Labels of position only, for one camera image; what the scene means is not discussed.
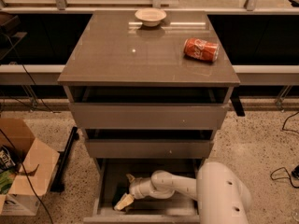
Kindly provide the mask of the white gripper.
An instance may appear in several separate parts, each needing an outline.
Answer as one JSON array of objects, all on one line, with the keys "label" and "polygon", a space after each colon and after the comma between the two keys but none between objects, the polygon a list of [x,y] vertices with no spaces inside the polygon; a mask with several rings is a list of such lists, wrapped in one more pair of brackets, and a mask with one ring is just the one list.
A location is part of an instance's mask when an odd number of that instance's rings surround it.
[{"label": "white gripper", "polygon": [[144,199],[148,196],[152,196],[155,191],[150,178],[135,178],[131,174],[126,175],[128,181],[130,182],[129,193],[124,193],[121,199],[116,203],[114,209],[116,211],[121,211],[125,207],[129,206],[134,202],[135,199]]}]

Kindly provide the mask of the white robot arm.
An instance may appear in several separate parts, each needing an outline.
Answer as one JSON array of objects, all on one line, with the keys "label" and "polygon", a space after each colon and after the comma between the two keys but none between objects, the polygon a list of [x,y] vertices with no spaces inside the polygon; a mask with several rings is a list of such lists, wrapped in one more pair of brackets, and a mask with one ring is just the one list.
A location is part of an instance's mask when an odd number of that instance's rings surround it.
[{"label": "white robot arm", "polygon": [[196,178],[155,171],[151,177],[127,174],[129,191],[115,204],[120,211],[134,200],[151,197],[169,199],[175,192],[197,202],[201,224],[249,224],[251,195],[246,185],[222,163],[211,161],[200,167]]}]

